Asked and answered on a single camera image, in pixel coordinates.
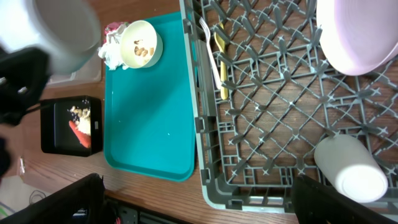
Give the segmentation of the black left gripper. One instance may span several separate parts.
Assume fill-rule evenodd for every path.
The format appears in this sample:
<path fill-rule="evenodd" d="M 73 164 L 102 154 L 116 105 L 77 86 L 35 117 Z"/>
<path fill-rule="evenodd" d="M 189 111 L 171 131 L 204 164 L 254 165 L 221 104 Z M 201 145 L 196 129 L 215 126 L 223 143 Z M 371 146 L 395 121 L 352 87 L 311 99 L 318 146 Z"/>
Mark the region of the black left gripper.
<path fill-rule="evenodd" d="M 28 47 L 13 53 L 1 50 L 1 123 L 19 124 L 39 107 L 49 80 L 50 57 L 44 51 Z"/>

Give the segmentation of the white round plate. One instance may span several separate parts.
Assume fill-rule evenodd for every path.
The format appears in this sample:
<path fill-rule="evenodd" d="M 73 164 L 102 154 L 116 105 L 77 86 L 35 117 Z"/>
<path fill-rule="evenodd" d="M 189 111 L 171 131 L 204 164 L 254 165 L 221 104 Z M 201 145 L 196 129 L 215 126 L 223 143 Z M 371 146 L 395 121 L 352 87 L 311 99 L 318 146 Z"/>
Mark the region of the white round plate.
<path fill-rule="evenodd" d="M 351 76 L 397 56 L 397 0 L 318 0 L 320 45 L 330 65 Z"/>

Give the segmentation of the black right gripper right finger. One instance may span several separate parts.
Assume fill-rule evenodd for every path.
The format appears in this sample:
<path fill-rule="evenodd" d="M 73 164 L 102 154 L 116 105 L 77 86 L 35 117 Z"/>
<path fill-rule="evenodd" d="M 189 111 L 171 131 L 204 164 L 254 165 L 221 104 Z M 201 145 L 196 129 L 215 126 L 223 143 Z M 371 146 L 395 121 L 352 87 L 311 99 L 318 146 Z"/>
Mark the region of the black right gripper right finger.
<path fill-rule="evenodd" d="M 292 205 L 299 223 L 395 223 L 306 175 L 296 177 L 293 182 Z"/>

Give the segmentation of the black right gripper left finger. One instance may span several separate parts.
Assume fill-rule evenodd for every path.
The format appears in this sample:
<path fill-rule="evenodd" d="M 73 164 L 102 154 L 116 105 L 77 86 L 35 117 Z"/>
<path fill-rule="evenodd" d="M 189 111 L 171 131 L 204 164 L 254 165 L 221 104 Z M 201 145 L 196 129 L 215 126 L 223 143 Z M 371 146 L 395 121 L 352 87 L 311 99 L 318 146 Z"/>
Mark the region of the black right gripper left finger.
<path fill-rule="evenodd" d="M 88 223 L 104 223 L 103 178 L 92 173 L 1 220 L 3 224 L 66 223 L 77 211 L 88 211 Z"/>

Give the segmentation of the yellow plastic utensil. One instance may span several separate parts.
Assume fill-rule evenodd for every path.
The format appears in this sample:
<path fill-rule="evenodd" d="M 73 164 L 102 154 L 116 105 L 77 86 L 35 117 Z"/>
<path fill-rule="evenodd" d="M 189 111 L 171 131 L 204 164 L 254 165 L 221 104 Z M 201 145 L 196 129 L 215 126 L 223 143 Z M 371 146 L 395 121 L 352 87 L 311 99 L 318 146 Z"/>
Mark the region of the yellow plastic utensil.
<path fill-rule="evenodd" d="M 221 53 L 224 53 L 224 51 L 225 51 L 225 41 L 216 32 L 215 32 L 215 42 L 216 42 L 216 44 L 217 44 L 217 46 L 219 48 L 219 51 Z M 220 80 L 222 82 L 227 80 L 226 64 L 223 61 L 220 62 Z M 222 100 L 227 100 L 228 99 L 229 92 L 228 92 L 227 88 L 222 86 L 220 93 L 221 93 L 221 99 Z"/>

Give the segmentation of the grey bowl with peanuts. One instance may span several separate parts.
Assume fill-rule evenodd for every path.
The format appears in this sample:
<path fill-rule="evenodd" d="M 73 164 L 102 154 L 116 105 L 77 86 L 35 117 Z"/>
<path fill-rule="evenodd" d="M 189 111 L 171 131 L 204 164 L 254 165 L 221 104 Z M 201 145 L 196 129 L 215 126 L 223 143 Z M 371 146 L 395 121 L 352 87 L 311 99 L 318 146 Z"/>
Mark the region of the grey bowl with peanuts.
<path fill-rule="evenodd" d="M 100 40 L 100 22 L 86 1 L 1 0 L 1 48 L 38 48 L 49 55 L 51 73 L 79 70 Z"/>

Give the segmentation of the cream bowl with peanuts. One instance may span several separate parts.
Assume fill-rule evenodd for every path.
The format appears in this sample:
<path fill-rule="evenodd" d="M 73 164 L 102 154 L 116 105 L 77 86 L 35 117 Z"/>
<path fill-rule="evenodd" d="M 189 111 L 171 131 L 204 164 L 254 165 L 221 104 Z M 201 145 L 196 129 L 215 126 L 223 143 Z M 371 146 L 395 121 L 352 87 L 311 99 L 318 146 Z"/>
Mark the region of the cream bowl with peanuts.
<path fill-rule="evenodd" d="M 154 26 L 147 21 L 134 21 L 123 31 L 120 56 L 129 68 L 148 68 L 162 56 L 164 43 Z"/>

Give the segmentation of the white napkin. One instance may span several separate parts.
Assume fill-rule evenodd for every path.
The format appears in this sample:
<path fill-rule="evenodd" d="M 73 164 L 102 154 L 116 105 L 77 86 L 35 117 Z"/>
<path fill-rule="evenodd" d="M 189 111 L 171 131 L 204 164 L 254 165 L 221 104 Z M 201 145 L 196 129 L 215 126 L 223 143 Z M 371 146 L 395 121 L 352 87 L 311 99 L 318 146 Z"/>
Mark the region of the white napkin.
<path fill-rule="evenodd" d="M 116 70 L 118 67 L 122 67 L 123 70 L 128 69 L 128 66 L 122 61 L 120 53 L 121 36 L 126 28 L 126 25 L 121 25 L 118 29 L 104 35 L 104 42 L 98 48 L 98 56 L 104 60 L 110 70 Z"/>

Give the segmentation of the white plastic fork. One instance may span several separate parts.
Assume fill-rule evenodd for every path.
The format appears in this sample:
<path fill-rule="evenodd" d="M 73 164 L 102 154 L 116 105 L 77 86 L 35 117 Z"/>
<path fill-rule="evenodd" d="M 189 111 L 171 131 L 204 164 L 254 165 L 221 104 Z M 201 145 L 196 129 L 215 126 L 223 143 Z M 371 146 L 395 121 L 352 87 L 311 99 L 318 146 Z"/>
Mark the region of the white plastic fork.
<path fill-rule="evenodd" d="M 208 57 L 210 59 L 211 69 L 213 72 L 213 78 L 215 81 L 216 88 L 219 90 L 221 88 L 221 80 L 220 80 L 220 75 L 218 72 L 218 67 L 216 65 L 215 59 L 212 54 L 212 49 L 210 46 L 210 40 L 211 40 L 210 28 L 208 27 L 208 25 L 206 24 L 205 20 L 202 17 L 199 18 L 199 23 L 205 33 L 206 47 L 207 47 L 207 51 L 208 51 Z"/>

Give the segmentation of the red snack wrapper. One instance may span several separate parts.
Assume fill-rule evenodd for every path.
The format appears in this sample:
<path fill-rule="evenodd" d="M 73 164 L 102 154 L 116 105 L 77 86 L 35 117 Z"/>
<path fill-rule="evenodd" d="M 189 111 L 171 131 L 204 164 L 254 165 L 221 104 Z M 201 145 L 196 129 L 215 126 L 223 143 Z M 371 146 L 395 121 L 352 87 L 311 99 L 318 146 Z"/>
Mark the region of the red snack wrapper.
<path fill-rule="evenodd" d="M 129 23 L 128 23 L 128 22 L 112 22 L 112 23 L 108 24 L 108 25 L 104 28 L 104 34 L 107 35 L 109 32 L 118 29 L 121 25 L 126 25 L 126 26 L 128 26 Z"/>

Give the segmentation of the white plastic cup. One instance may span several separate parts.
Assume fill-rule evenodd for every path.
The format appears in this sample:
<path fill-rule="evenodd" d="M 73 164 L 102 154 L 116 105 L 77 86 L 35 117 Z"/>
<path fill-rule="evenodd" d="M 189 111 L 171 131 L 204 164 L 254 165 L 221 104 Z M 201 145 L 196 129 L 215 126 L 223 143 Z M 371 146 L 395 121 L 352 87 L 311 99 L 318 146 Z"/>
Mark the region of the white plastic cup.
<path fill-rule="evenodd" d="M 361 141 L 350 135 L 323 139 L 314 159 L 332 186 L 355 202 L 375 202 L 387 192 L 386 175 Z"/>

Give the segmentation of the orange carrot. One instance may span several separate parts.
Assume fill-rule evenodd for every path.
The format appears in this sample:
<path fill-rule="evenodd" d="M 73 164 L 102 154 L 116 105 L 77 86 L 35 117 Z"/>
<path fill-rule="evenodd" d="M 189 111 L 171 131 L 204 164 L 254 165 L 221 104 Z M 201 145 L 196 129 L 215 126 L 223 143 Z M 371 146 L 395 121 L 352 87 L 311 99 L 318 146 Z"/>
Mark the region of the orange carrot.
<path fill-rule="evenodd" d="M 89 149 L 91 147 L 91 137 L 77 129 L 77 125 L 73 121 L 69 121 L 69 127 L 74 132 L 75 136 L 78 138 L 80 144 Z"/>

